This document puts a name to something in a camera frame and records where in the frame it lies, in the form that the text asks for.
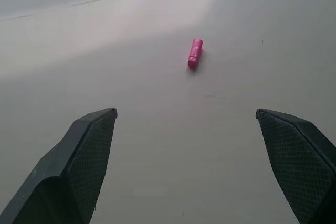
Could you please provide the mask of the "pink cylindrical object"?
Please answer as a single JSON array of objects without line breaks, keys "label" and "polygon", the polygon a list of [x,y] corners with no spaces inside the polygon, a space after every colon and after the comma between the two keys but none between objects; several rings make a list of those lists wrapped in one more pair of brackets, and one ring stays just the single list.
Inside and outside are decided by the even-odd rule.
[{"label": "pink cylindrical object", "polygon": [[201,54],[202,54],[203,41],[201,39],[194,39],[191,47],[191,51],[188,57],[187,65],[191,69],[195,69],[198,66]]}]

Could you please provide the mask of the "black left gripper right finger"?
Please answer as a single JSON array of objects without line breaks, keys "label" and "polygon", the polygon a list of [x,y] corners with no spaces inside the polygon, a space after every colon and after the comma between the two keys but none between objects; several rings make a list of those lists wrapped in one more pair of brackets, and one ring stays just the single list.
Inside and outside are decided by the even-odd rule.
[{"label": "black left gripper right finger", "polygon": [[274,176],[300,224],[336,224],[336,146],[311,122],[258,109]]}]

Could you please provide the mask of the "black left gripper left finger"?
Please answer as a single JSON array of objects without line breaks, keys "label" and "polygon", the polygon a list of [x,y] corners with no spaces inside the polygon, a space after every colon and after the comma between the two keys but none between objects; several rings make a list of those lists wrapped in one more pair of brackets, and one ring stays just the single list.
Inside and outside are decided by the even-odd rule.
[{"label": "black left gripper left finger", "polygon": [[90,224],[106,176],[115,108],[73,122],[0,214],[0,224]]}]

